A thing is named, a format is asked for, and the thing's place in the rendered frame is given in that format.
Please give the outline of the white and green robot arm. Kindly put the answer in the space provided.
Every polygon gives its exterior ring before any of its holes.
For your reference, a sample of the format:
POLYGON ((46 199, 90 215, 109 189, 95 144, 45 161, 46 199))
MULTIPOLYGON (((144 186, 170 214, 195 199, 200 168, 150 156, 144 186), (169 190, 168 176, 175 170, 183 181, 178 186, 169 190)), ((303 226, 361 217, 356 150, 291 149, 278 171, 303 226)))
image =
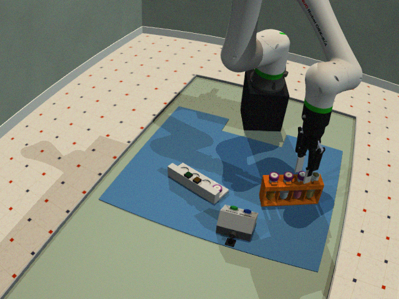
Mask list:
MULTIPOLYGON (((355 89, 362 68, 342 32, 329 0, 297 0, 310 21, 327 62, 309 67, 305 74, 303 121, 314 128, 329 124, 335 96, 355 89)), ((285 33, 266 29, 257 33, 262 0, 232 0, 221 61, 233 72, 254 69, 252 86, 276 93, 284 87, 290 40, 285 33)))

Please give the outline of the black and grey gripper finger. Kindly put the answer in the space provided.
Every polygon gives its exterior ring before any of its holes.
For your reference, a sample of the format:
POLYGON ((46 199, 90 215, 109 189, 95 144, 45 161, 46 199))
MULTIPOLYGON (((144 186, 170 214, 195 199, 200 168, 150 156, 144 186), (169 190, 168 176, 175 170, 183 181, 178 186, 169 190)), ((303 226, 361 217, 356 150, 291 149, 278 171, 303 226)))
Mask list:
POLYGON ((308 149, 308 145, 306 144, 307 134, 304 135, 302 130, 302 126, 298 127, 298 136, 297 136, 297 143, 296 143, 296 153, 297 153, 297 162, 295 173, 302 171, 302 167, 304 164, 305 155, 308 149))
POLYGON ((320 161, 322 159, 322 155, 325 151, 325 148, 321 146, 320 141, 318 141, 318 145, 315 148, 311 147, 312 147, 312 140, 308 139, 309 158, 303 180, 304 184, 310 182, 312 177, 312 171, 318 170, 320 161))

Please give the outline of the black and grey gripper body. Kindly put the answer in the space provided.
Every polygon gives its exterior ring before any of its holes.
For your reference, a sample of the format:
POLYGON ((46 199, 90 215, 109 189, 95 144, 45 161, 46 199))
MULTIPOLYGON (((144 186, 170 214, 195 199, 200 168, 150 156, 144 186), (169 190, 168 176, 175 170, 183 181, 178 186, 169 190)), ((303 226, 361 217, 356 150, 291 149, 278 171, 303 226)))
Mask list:
POLYGON ((307 136, 308 136, 307 140, 306 140, 306 144, 308 144, 308 139, 311 139, 312 140, 311 148, 315 148, 318 145, 318 141, 320 141, 320 143, 321 143, 321 137, 324 134, 325 127, 324 128, 314 128, 312 126, 307 125, 303 121, 302 130, 303 130, 304 134, 307 134, 307 136))

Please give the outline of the blue flat mat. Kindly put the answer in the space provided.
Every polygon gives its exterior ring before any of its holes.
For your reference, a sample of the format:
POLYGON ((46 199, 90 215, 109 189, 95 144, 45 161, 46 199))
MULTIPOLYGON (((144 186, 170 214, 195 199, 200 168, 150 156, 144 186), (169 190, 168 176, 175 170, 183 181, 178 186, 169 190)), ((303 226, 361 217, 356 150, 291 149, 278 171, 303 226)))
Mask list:
POLYGON ((99 200, 158 224, 265 259, 319 271, 343 151, 325 151, 316 170, 324 182, 318 204, 262 206, 262 176, 295 173, 297 138, 282 147, 222 131, 228 118, 178 107, 126 165, 99 200), (168 176, 185 163, 229 189, 213 204, 168 176), (257 212, 250 241, 216 233, 224 205, 257 212))

